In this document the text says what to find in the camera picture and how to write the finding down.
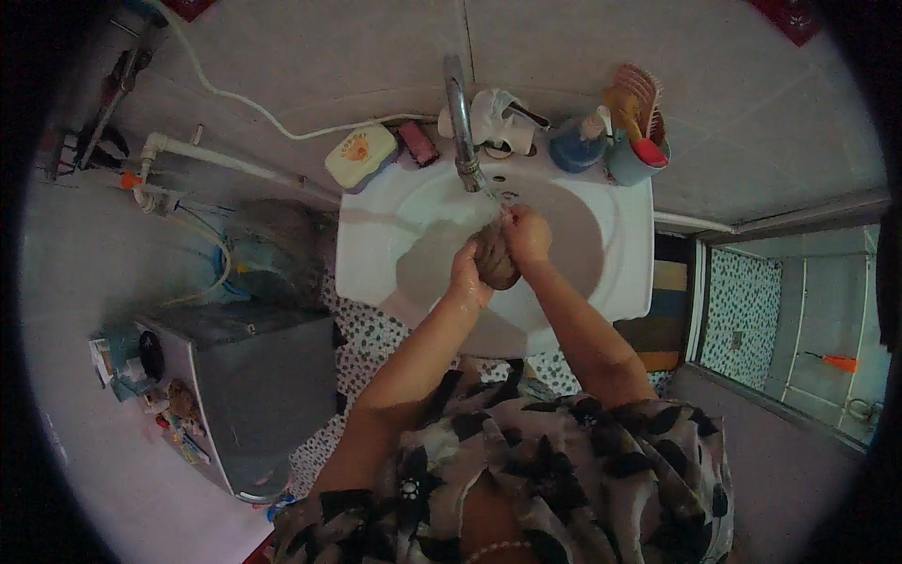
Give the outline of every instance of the hand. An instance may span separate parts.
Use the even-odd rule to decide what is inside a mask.
[[[451,283],[448,285],[446,296],[473,303],[481,309],[492,299],[494,290],[479,280],[474,259],[476,248],[476,241],[470,239],[454,255],[454,262],[451,263]]]
[[[551,228],[535,209],[519,204],[505,208],[502,233],[511,258],[521,271],[527,265],[548,262]]]

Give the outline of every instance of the blue bottle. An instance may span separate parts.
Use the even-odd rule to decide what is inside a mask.
[[[561,127],[559,134],[548,143],[548,153],[557,167],[572,174],[587,170],[599,162],[608,147],[604,134],[605,123],[610,123],[611,112],[606,106],[598,106],[595,112],[582,121],[571,120]]]

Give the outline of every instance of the striped mat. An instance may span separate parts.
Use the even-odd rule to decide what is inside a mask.
[[[673,370],[679,364],[689,330],[694,258],[695,245],[689,239],[655,234],[649,315],[614,323],[648,372]]]

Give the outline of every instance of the faucet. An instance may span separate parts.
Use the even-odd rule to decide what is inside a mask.
[[[485,175],[479,168],[473,136],[470,133],[470,110],[464,92],[464,69],[457,55],[445,56],[445,91],[448,94],[448,110],[457,149],[457,176],[464,183],[464,190],[478,192],[485,188]]]

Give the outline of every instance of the orange logo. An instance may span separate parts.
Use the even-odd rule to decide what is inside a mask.
[[[370,144],[366,141],[366,135],[357,134],[345,141],[341,148],[341,154],[348,161],[362,161],[365,159],[370,154]]]

